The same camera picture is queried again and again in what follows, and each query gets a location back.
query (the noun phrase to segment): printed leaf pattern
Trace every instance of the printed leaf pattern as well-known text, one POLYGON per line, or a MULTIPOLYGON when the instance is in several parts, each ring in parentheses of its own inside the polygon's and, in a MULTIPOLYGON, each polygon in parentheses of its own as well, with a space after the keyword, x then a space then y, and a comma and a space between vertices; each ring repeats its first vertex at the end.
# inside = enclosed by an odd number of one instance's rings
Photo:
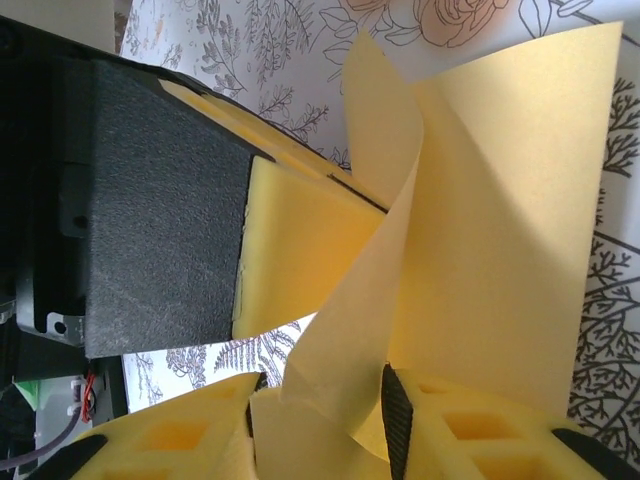
POLYGON ((593 3, 593 0, 571 0, 560 8, 558 8, 559 17, 570 17, 580 12, 583 8, 588 7, 593 3))
POLYGON ((125 30, 125 45, 129 48, 131 56, 138 55, 140 49, 140 39, 138 38, 138 32, 140 31, 140 15, 137 10, 132 10, 129 14, 129 23, 125 30))
POLYGON ((309 48, 313 5, 307 0, 249 0, 245 40, 258 62, 260 86, 284 68, 294 50, 309 48))
POLYGON ((149 405, 155 405, 162 401, 164 394, 153 378, 153 360, 148 353, 136 353, 136 370, 138 372, 138 392, 142 398, 143 392, 147 394, 149 405))
POLYGON ((207 383, 204 373, 206 360, 207 350, 204 345, 167 350, 167 367, 179 378, 188 377, 194 389, 202 388, 207 383))
POLYGON ((336 30, 340 30, 346 23, 354 23, 356 22, 351 20, 349 17, 349 12, 347 12, 342 7, 332 7, 327 8, 325 10, 320 10, 320 16, 326 23, 327 27, 329 27, 334 32, 336 30))
POLYGON ((404 47, 420 38, 420 28, 399 28, 391 33, 387 33, 384 38, 397 47, 404 47))
POLYGON ((285 133, 303 143, 309 143, 309 135, 318 132, 318 125, 327 120, 329 107, 306 104, 302 115, 293 118, 289 110, 293 99, 292 87, 277 85, 273 92, 266 92, 261 98, 258 115, 285 133))
POLYGON ((331 45, 324 51, 324 56, 336 65, 342 65, 347 57, 347 53, 349 53, 349 49, 351 49, 351 45, 352 43, 346 40, 331 45))
POLYGON ((234 27, 230 15, 221 18, 218 0, 199 0, 198 8, 196 28, 210 36, 210 40, 203 43, 202 60, 207 65, 200 68, 214 76, 214 91, 235 98, 246 90, 236 76, 234 63, 240 55, 240 29, 234 27))
POLYGON ((161 67, 170 68, 172 70, 177 70, 180 65, 180 60, 182 59, 182 45, 173 44, 171 48, 165 53, 164 60, 160 64, 161 67))
POLYGON ((346 172, 351 172, 351 161, 349 160, 349 150, 344 149, 342 152, 338 150, 336 147, 333 147, 333 151, 331 152, 331 156, 329 157, 329 161, 338 165, 341 169, 346 172))
POLYGON ((533 38, 542 37, 547 33, 551 21, 549 0, 522 0, 518 13, 533 38))
POLYGON ((214 363, 214 372, 233 369, 237 372, 267 374, 269 387, 282 384, 282 374, 289 352, 300 336, 302 328, 298 322, 291 322, 277 330, 258 337, 233 340, 224 345, 214 363))

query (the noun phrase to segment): wire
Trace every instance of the wire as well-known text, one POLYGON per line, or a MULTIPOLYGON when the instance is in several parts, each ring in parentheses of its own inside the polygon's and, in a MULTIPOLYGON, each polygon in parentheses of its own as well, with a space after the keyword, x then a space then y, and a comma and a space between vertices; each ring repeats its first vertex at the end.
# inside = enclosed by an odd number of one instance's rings
POLYGON ((82 397, 82 421, 89 423, 91 421, 91 410, 95 407, 95 393, 93 391, 93 383, 96 380, 96 376, 89 372, 87 374, 87 385, 84 387, 84 395, 82 397), (91 396, 93 395, 93 407, 91 406, 91 396))
MULTIPOLYGON (((80 403, 80 390, 82 387, 80 385, 76 385, 73 387, 73 402, 74 404, 80 403)), ((40 447, 33 452, 25 453, 24 455, 20 455, 14 458, 7 458, 6 460, 0 461, 0 471, 2 470, 11 470, 12 468, 17 468, 21 465, 25 465, 27 463, 31 463, 34 460, 40 458, 42 455, 46 455, 47 453, 52 452, 69 436, 72 432, 76 423, 78 423, 78 419, 80 418, 81 407, 78 405, 71 416, 71 420, 66 428, 60 432, 60 434, 47 443, 45 446, 40 447)))

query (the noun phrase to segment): tree illustration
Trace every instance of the tree illustration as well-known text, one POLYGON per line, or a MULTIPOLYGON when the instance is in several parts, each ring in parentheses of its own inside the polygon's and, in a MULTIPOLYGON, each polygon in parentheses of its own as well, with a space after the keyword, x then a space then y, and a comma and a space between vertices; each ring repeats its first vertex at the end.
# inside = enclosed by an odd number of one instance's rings
POLYGON ((249 0, 245 41, 258 61, 258 83, 282 69, 294 50, 309 48, 313 3, 307 0, 249 0))
POLYGON ((640 467, 640 251, 595 232, 568 415, 640 467))
POLYGON ((631 177, 631 167, 638 158, 640 139, 640 98, 634 95, 636 85, 618 78, 613 90, 609 133, 605 146, 603 170, 631 177))
POLYGON ((602 225, 604 222, 604 199, 607 196, 606 189, 600 187, 600 191, 598 192, 598 206, 596 207, 596 227, 602 225))
POLYGON ((198 9, 196 28, 210 36, 209 41, 203 42, 202 56, 208 65, 200 68, 214 76, 214 91, 235 98, 246 90, 236 76, 234 64, 240 55, 240 29, 234 27, 230 15, 226 20, 220 18, 219 0, 198 0, 198 9))
POLYGON ((205 346, 174 348, 167 350, 167 367, 179 378, 188 377, 193 388, 207 384, 204 362, 207 359, 205 346))
POLYGON ((318 132, 318 125, 327 120, 329 107, 306 104, 302 115, 292 118, 289 105, 293 100, 293 87, 276 85, 272 92, 265 92, 258 104, 258 115, 297 138, 303 143, 309 143, 309 134, 318 132))
POLYGON ((162 400, 164 394, 153 379, 153 359, 148 353, 136 353, 136 370, 138 371, 138 391, 140 398, 143 392, 147 394, 149 406, 162 400))

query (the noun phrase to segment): fern illustration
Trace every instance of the fern illustration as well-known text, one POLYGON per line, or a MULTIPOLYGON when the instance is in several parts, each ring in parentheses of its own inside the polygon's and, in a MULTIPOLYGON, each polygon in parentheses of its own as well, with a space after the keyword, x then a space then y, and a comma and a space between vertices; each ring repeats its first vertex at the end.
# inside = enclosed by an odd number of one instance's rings
POLYGON ((153 359, 148 353, 136 353, 135 359, 139 398, 142 398, 144 392, 147 394, 149 406, 155 405, 162 400, 164 394, 153 380, 153 359))
POLYGON ((294 50, 309 48, 313 3, 307 0, 250 0, 245 41, 258 61, 258 84, 281 70, 294 50))
POLYGON ((167 350, 167 367, 179 378, 188 377, 193 388, 202 388, 207 383, 204 373, 206 360, 207 350, 204 346, 167 350))
POLYGON ((281 385, 287 357, 301 333, 298 322, 292 322, 257 337, 233 340, 220 350, 213 370, 265 372, 269 387, 281 385))
POLYGON ((198 8, 196 28, 210 36, 209 41, 203 42, 202 60, 207 66, 200 68, 214 76, 214 91, 235 98, 246 90, 236 76, 234 64, 240 55, 240 29, 234 27, 230 15, 226 20, 220 18, 219 0, 198 0, 198 8))
POLYGON ((631 167, 638 158, 640 138, 640 98, 633 92, 636 85, 618 78, 613 90, 609 134, 607 136, 603 170, 631 177, 631 167))

